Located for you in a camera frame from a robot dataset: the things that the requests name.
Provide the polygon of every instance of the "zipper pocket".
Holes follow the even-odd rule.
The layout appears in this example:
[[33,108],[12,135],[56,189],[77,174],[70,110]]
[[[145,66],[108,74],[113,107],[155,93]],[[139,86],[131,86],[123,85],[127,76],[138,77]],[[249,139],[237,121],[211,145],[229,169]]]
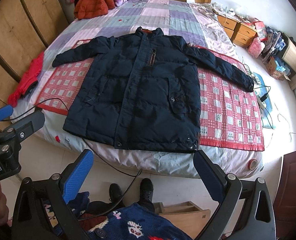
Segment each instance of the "zipper pocket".
[[157,50],[156,49],[153,49],[152,50],[151,59],[150,59],[150,63],[149,63],[150,66],[152,66],[153,63],[155,62],[155,55],[156,55],[156,53],[157,53]]

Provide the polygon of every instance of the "sweater button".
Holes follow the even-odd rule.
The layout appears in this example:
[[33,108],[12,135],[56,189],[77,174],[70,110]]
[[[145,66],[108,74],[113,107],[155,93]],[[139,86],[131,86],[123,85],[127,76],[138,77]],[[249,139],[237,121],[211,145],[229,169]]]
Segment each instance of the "sweater button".
[[107,236],[106,231],[101,228],[96,228],[95,234],[100,238],[105,238]]

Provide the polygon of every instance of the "black shoe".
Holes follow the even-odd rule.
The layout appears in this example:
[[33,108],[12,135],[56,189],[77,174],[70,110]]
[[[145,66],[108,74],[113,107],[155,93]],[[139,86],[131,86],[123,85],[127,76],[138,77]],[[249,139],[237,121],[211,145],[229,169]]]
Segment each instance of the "black shoe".
[[121,198],[121,195],[122,195],[122,191],[119,185],[116,183],[112,183],[109,187],[109,197],[110,197],[109,200],[112,203],[115,203]]
[[153,184],[149,178],[144,178],[140,183],[140,200],[149,200],[152,202]]

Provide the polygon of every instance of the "jacket chest pocket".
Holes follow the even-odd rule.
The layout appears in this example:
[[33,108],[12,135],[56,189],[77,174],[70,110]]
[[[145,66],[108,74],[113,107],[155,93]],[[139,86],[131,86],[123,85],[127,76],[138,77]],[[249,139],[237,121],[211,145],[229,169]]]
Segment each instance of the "jacket chest pocket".
[[149,61],[149,66],[153,66],[153,64],[155,63],[155,55],[156,54],[157,54],[157,49],[153,49],[152,54],[151,54],[151,58]]
[[181,87],[179,79],[169,78],[169,95],[168,100],[172,111],[175,114],[186,114],[188,112],[186,106],[186,96]]
[[97,102],[104,91],[108,79],[108,76],[101,76],[87,93],[84,102],[90,105]]

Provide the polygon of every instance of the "wooden stool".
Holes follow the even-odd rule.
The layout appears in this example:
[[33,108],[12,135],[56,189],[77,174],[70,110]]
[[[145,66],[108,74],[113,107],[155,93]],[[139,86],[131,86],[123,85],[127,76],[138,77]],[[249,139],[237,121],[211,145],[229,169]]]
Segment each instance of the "wooden stool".
[[154,203],[155,212],[169,220],[174,226],[195,239],[211,216],[211,210],[203,210],[191,201],[164,207],[162,202]]

